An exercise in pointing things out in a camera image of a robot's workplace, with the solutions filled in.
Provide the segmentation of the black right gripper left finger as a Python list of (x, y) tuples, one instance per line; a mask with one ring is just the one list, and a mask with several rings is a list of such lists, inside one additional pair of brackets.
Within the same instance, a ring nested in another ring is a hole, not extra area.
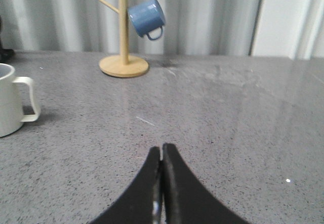
[(160, 184), (160, 149), (152, 147), (128, 188), (91, 223), (160, 223)]

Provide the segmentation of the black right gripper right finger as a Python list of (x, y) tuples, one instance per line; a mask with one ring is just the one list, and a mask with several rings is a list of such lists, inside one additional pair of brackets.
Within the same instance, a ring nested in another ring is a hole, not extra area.
[(247, 223), (203, 186), (176, 145), (163, 145), (163, 186), (167, 223)]

